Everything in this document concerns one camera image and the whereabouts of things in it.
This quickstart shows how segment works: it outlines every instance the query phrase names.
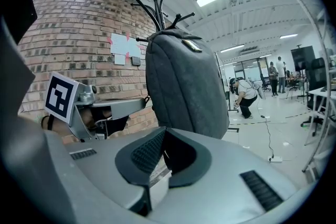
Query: black hair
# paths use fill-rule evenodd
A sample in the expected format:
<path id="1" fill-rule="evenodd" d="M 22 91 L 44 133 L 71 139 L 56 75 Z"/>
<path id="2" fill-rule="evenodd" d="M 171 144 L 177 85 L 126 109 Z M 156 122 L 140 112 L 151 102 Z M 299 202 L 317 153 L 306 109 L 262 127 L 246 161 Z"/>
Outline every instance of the black hair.
<path id="1" fill-rule="evenodd" d="M 236 78 L 230 79 L 230 85 L 233 85 L 236 81 L 238 81 Z"/>

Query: person bending over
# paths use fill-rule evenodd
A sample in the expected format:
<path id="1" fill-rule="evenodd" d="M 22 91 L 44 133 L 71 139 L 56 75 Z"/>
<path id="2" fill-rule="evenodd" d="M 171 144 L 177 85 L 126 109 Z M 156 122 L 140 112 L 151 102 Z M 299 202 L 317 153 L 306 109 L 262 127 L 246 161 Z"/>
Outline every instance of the person bending over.
<path id="1" fill-rule="evenodd" d="M 238 100 L 235 106 L 240 107 L 242 115 L 246 119 L 253 119 L 249 107 L 258 98 L 258 92 L 246 80 L 230 80 L 230 85 L 238 89 Z"/>
<path id="2" fill-rule="evenodd" d="M 276 70 L 276 68 L 273 65 L 273 62 L 270 63 L 270 67 L 268 69 L 268 73 L 269 73 L 269 80 L 271 82 L 271 87 L 272 87 L 272 93 L 273 93 L 273 97 L 274 96 L 278 96 L 277 93 L 277 86 L 278 86 L 278 72 Z"/>

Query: tv screen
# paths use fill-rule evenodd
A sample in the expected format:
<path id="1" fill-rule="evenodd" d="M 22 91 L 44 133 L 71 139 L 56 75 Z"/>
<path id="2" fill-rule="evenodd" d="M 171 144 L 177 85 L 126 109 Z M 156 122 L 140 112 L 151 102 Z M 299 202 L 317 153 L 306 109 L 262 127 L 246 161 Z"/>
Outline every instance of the tv screen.
<path id="1" fill-rule="evenodd" d="M 291 50 L 295 71 L 309 69 L 312 60 L 315 59 L 313 46 Z"/>

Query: black pants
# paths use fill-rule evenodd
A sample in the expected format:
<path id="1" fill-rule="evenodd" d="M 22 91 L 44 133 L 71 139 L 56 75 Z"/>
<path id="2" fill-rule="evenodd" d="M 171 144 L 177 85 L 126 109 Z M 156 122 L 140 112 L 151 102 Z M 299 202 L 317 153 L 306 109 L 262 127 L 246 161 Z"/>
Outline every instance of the black pants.
<path id="1" fill-rule="evenodd" d="M 245 99 L 245 98 L 242 98 L 239 106 L 240 106 L 240 110 L 242 111 L 242 114 L 243 114 L 243 117 L 244 118 L 248 118 L 251 116 L 251 111 L 250 109 L 248 108 L 250 105 L 252 105 L 252 103 L 254 101 L 256 101 L 258 98 L 258 95 L 256 95 L 255 97 L 253 97 L 252 99 Z"/>
<path id="2" fill-rule="evenodd" d="M 272 93 L 277 93 L 278 80 L 270 79 L 269 81 L 271 82 Z"/>

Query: gray fabric cover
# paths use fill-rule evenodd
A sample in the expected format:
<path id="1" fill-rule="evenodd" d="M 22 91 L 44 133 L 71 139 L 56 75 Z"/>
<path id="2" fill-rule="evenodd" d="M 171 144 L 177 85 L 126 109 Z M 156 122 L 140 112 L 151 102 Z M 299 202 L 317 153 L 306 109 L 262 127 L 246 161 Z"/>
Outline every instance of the gray fabric cover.
<path id="1" fill-rule="evenodd" d="M 194 52 L 182 39 L 191 40 Z M 229 126 L 226 98 L 213 52 L 179 29 L 153 34 L 146 51 L 146 83 L 159 126 L 221 139 Z"/>

